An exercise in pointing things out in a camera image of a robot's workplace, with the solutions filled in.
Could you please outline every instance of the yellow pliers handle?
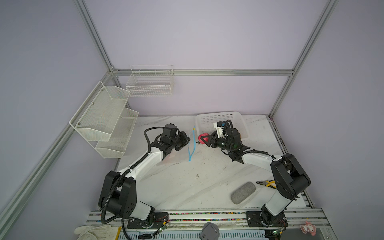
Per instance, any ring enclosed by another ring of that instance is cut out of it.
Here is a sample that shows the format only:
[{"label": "yellow pliers handle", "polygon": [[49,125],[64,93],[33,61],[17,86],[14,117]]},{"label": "yellow pliers handle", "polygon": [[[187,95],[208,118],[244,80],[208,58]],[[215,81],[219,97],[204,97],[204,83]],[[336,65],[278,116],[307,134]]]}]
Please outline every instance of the yellow pliers handle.
[{"label": "yellow pliers handle", "polygon": [[272,185],[272,183],[275,183],[274,180],[272,180],[272,181],[268,181],[268,180],[266,180],[266,181],[257,181],[256,183],[260,184],[260,185],[264,185],[266,187],[271,187],[273,189],[276,189],[276,186]]}]

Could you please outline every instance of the white mesh basket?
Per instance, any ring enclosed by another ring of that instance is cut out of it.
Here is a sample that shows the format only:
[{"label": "white mesh basket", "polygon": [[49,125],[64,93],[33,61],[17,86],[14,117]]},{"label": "white mesh basket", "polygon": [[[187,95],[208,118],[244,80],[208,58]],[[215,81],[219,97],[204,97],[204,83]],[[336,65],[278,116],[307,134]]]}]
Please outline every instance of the white mesh basket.
[{"label": "white mesh basket", "polygon": [[245,124],[243,116],[239,112],[224,112],[224,113],[207,113],[196,116],[195,124],[197,135],[203,133],[212,134],[216,129],[214,123],[219,121],[231,120],[233,127],[241,134],[241,140],[249,137],[248,128]]},{"label": "white mesh basket", "polygon": [[132,65],[126,88],[131,97],[171,96],[172,65]]},{"label": "white mesh basket", "polygon": [[70,121],[87,141],[109,141],[129,97],[129,91],[125,89],[99,84],[101,89],[80,120],[76,123]]},{"label": "white mesh basket", "polygon": [[129,91],[104,86],[102,82],[95,89],[100,90],[92,102],[88,102],[84,114],[78,118],[80,108],[70,120],[70,125],[103,158],[121,158],[139,113],[125,107]]},{"label": "white mesh basket", "polygon": [[96,151],[103,158],[121,158],[128,146],[138,112],[124,108],[108,142],[98,142]]}]

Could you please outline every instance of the white marble tabletop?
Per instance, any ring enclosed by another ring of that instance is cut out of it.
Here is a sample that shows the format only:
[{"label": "white marble tabletop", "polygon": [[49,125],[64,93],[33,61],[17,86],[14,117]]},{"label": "white marble tabletop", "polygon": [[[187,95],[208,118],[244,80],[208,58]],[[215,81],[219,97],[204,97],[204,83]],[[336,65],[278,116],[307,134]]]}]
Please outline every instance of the white marble tabletop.
[{"label": "white marble tabletop", "polygon": [[[243,144],[251,149],[282,155],[281,149],[265,115],[243,116],[250,137]],[[118,170],[127,167],[147,151],[144,130],[150,127],[175,124],[189,134],[195,125],[195,116],[138,117],[127,151]],[[152,141],[162,129],[148,131]],[[254,165],[232,162],[219,148],[196,144],[192,160],[188,162],[188,146],[168,155],[143,177],[137,185],[137,200],[157,210],[218,210],[261,207],[276,191],[257,185],[256,181],[273,179],[272,173]],[[236,205],[231,193],[246,182],[257,186],[256,191]],[[293,201],[290,208],[306,207],[302,198]]]}]

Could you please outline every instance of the pink toy figure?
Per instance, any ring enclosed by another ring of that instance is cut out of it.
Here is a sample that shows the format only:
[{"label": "pink toy figure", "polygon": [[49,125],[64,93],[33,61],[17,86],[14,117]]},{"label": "pink toy figure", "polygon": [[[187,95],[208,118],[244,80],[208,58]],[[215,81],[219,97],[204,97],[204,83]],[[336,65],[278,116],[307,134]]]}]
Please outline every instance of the pink toy figure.
[{"label": "pink toy figure", "polygon": [[312,236],[316,235],[316,226],[311,224],[311,222],[305,221],[305,225],[300,225],[300,228],[303,233],[310,232]]}]

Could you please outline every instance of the lavender wall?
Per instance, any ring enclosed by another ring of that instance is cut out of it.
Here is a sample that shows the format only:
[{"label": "lavender wall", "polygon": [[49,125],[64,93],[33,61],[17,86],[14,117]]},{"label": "lavender wall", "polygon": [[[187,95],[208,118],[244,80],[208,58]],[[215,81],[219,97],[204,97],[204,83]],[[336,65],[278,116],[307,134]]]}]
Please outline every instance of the lavender wall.
[{"label": "lavender wall", "polygon": [[[72,0],[2,1],[0,211],[106,70]],[[115,162],[76,134],[7,239],[75,239]]]},{"label": "lavender wall", "polygon": [[116,68],[291,69],[327,0],[86,0]]},{"label": "lavender wall", "polygon": [[[172,96],[129,98],[139,115],[195,115],[238,111],[267,114],[285,76],[176,76]],[[122,85],[128,77],[120,76]]]},{"label": "lavender wall", "polygon": [[382,239],[383,12],[340,0],[274,117],[339,240]]}]

